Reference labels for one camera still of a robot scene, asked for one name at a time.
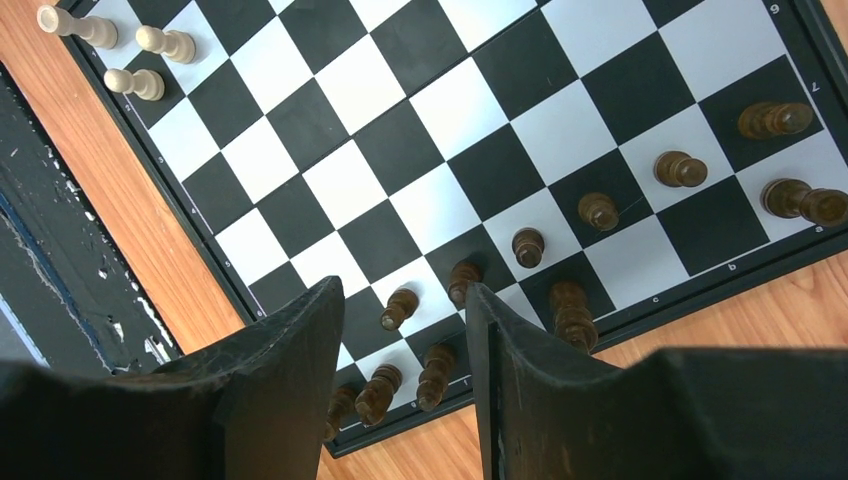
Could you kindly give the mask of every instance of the wooden table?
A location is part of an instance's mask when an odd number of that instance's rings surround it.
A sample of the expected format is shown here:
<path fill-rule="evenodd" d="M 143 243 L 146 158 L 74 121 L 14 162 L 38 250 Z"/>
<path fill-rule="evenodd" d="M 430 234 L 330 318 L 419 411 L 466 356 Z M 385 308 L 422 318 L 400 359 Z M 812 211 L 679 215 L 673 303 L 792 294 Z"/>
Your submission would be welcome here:
<path fill-rule="evenodd" d="M 822 0 L 843 43 L 848 2 Z M 21 86 L 185 352 L 243 326 L 59 38 L 38 0 L 0 2 L 0 60 Z M 848 345 L 848 252 L 601 352 L 626 366 L 661 345 Z M 333 460 L 321 479 L 481 478 L 474 408 Z"/>

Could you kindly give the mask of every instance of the board frame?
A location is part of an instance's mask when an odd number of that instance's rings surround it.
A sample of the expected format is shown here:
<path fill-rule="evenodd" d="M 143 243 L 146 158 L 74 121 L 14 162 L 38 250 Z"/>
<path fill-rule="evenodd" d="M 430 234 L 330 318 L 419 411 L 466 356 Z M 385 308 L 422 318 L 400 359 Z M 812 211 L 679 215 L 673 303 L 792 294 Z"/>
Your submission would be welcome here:
<path fill-rule="evenodd" d="M 85 0 L 60 0 L 58 7 L 73 12 L 74 8 Z M 829 128 L 843 159 L 848 159 L 848 56 L 820 0 L 763 0 L 767 8 L 778 6 L 783 11 L 791 12 L 791 18 L 775 19 L 777 30 L 789 51 L 789 56 L 797 61 L 798 55 L 812 54 L 813 58 L 804 58 L 806 62 L 815 62 L 824 72 L 825 79 L 834 93 L 834 101 L 820 108 L 823 120 L 842 122 L 842 131 Z M 191 212 L 180 204 L 180 195 L 168 184 L 166 174 L 159 168 L 155 156 L 145 145 L 143 138 L 146 132 L 139 132 L 133 127 L 127 111 L 122 108 L 116 98 L 102 84 L 92 63 L 85 53 L 87 47 L 75 37 L 63 37 L 66 48 L 86 76 L 103 105 L 118 125 L 124 138 L 138 156 L 147 174 L 153 180 L 160 194 L 165 198 L 174 216 L 188 234 L 194 247 L 199 251 L 207 267 L 221 285 L 229 300 L 245 324 L 250 324 L 257 318 L 252 313 L 251 304 L 238 292 L 234 280 L 226 272 L 226 268 L 215 258 L 213 251 L 205 244 L 203 235 L 191 220 Z M 784 276 L 800 268 L 824 260 L 848 249 L 848 225 L 827 229 L 823 233 L 815 232 L 812 228 L 774 242 L 760 250 L 745 255 L 745 260 L 753 265 L 749 268 L 739 268 L 735 275 L 726 274 L 718 282 L 705 280 L 708 288 L 687 292 L 674 302 L 660 310 L 644 315 L 623 315 L 613 322 L 601 323 L 599 319 L 599 342 L 595 353 L 666 325 L 674 320 L 702 310 L 708 306 L 736 296 L 754 287 Z M 757 261 L 758 258 L 771 257 L 774 251 L 783 253 L 768 261 Z M 326 443 L 328 451 L 338 458 L 389 437 L 415 428 L 431 420 L 435 420 L 460 408 L 471 405 L 474 401 L 470 381 L 462 393 L 447 396 L 442 404 L 431 412 L 414 412 L 391 423 L 378 425 L 367 429 L 355 439 L 344 442 Z"/>

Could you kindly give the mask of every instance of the chess piece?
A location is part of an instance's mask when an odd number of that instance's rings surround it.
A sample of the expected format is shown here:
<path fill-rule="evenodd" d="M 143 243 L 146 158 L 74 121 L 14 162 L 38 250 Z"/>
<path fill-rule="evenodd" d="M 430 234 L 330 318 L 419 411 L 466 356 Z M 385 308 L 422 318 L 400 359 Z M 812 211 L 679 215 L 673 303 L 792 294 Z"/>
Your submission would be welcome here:
<path fill-rule="evenodd" d="M 324 424 L 324 441 L 330 442 L 339 434 L 342 419 L 354 412 L 356 392 L 350 387 L 341 387 L 330 397 L 327 422 Z"/>
<path fill-rule="evenodd" d="M 822 227 L 848 220 L 848 195 L 839 190 L 813 189 L 806 182 L 781 178 L 769 182 L 760 198 L 763 208 L 781 218 L 803 217 Z"/>
<path fill-rule="evenodd" d="M 430 347 L 424 357 L 424 370 L 418 375 L 418 406 L 429 412 L 442 403 L 448 389 L 449 375 L 456 366 L 456 352 L 449 345 Z"/>
<path fill-rule="evenodd" d="M 156 27 L 142 25 L 135 32 L 135 41 L 142 50 L 163 54 L 177 63 L 191 63 L 194 60 L 194 40 L 185 32 L 163 32 Z"/>
<path fill-rule="evenodd" d="M 386 330 L 397 330 L 417 308 L 418 295 L 408 288 L 399 288 L 389 297 L 386 309 L 380 315 L 380 324 Z"/>
<path fill-rule="evenodd" d="M 483 273 L 473 263 L 463 260 L 454 265 L 448 283 L 448 296 L 457 308 L 465 307 L 465 296 L 471 282 L 483 280 Z"/>
<path fill-rule="evenodd" d="M 803 103 L 761 102 L 739 116 L 739 132 L 751 140 L 801 133 L 813 122 L 813 109 Z"/>
<path fill-rule="evenodd" d="M 577 204 L 580 218 L 596 229 L 606 232 L 618 225 L 618 210 L 612 199 L 603 193 L 588 193 Z"/>
<path fill-rule="evenodd" d="M 515 261 L 524 268 L 536 268 L 542 263 L 545 239 L 534 228 L 523 228 L 512 237 L 512 252 Z"/>
<path fill-rule="evenodd" d="M 403 375 L 393 365 L 383 364 L 374 370 L 371 380 L 356 397 L 356 413 L 364 425 L 372 426 L 383 421 L 401 383 Z"/>
<path fill-rule="evenodd" d="M 106 88 L 115 93 L 135 93 L 142 100 L 156 101 L 165 94 L 162 76 L 153 70 L 141 69 L 135 73 L 110 68 L 103 75 Z"/>
<path fill-rule="evenodd" d="M 654 164 L 654 176 L 669 187 L 697 187 L 707 179 L 707 165 L 683 152 L 665 152 Z"/>
<path fill-rule="evenodd" d="M 574 282 L 559 282 L 548 297 L 554 311 L 554 335 L 581 352 L 591 352 L 598 344 L 598 330 L 583 288 Z"/>
<path fill-rule="evenodd" d="M 63 10 L 52 5 L 38 7 L 36 13 L 38 26 L 47 33 L 62 37 L 76 35 L 88 42 L 92 47 L 110 49 L 118 43 L 118 29 L 115 24 L 105 18 L 88 16 L 74 18 Z"/>

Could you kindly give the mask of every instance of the chessboard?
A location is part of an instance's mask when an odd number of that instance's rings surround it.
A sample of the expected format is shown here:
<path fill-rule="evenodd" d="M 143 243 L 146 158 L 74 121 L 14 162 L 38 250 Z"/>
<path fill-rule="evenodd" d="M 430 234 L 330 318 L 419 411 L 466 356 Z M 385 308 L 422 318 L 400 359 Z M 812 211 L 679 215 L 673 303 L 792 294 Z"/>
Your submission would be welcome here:
<path fill-rule="evenodd" d="M 552 334 L 552 286 L 578 285 L 597 351 L 848 248 L 845 58 L 815 1 L 58 6 L 245 322 L 341 277 L 337 386 L 390 364 L 395 391 L 369 425 L 336 403 L 334 456 L 472 402 L 458 265 Z M 423 409 L 434 345 L 454 361 Z"/>

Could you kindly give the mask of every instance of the dark pawn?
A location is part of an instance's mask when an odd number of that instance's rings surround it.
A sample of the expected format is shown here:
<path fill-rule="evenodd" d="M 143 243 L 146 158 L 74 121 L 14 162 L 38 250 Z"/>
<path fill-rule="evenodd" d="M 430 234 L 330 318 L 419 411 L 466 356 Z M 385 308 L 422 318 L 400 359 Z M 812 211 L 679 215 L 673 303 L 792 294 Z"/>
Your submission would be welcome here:
<path fill-rule="evenodd" d="M 801 180 L 782 178 L 763 188 L 763 208 L 781 218 L 803 217 L 822 227 L 835 227 L 848 219 L 848 195 L 839 190 L 811 188 Z"/>
<path fill-rule="evenodd" d="M 577 204 L 577 212 L 584 222 L 606 232 L 618 226 L 618 210 L 612 199 L 603 193 L 588 193 Z"/>
<path fill-rule="evenodd" d="M 683 152 L 665 152 L 654 164 L 654 175 L 663 185 L 692 188 L 707 179 L 707 165 Z"/>
<path fill-rule="evenodd" d="M 448 283 L 448 296 L 457 308 L 465 307 L 465 295 L 468 293 L 468 284 L 483 280 L 483 273 L 477 265 L 468 261 L 457 263 Z"/>
<path fill-rule="evenodd" d="M 591 352 L 598 344 L 598 330 L 587 308 L 586 292 L 574 282 L 559 282 L 551 287 L 549 300 L 554 335 L 581 352 Z"/>
<path fill-rule="evenodd" d="M 365 388 L 356 397 L 356 413 L 364 425 L 372 426 L 383 421 L 395 393 L 403 383 L 403 375 L 394 365 L 380 365 Z"/>
<path fill-rule="evenodd" d="M 429 412 L 442 403 L 448 378 L 456 365 L 456 352 L 449 345 L 433 345 L 424 357 L 424 371 L 418 376 L 418 406 Z"/>
<path fill-rule="evenodd" d="M 380 315 L 380 324 L 386 330 L 397 330 L 417 308 L 418 295 L 408 288 L 399 288 L 389 297 L 386 309 Z"/>
<path fill-rule="evenodd" d="M 739 132 L 751 140 L 801 133 L 813 122 L 813 109 L 803 103 L 762 102 L 739 116 Z"/>
<path fill-rule="evenodd" d="M 524 268 L 535 268 L 542 263 L 545 253 L 545 239 L 534 228 L 524 228 L 512 237 L 512 252 L 515 261 Z"/>
<path fill-rule="evenodd" d="M 354 412 L 354 401 L 356 401 L 356 392 L 350 387 L 341 387 L 330 397 L 327 423 L 324 424 L 325 442 L 332 441 L 339 434 L 342 419 Z"/>

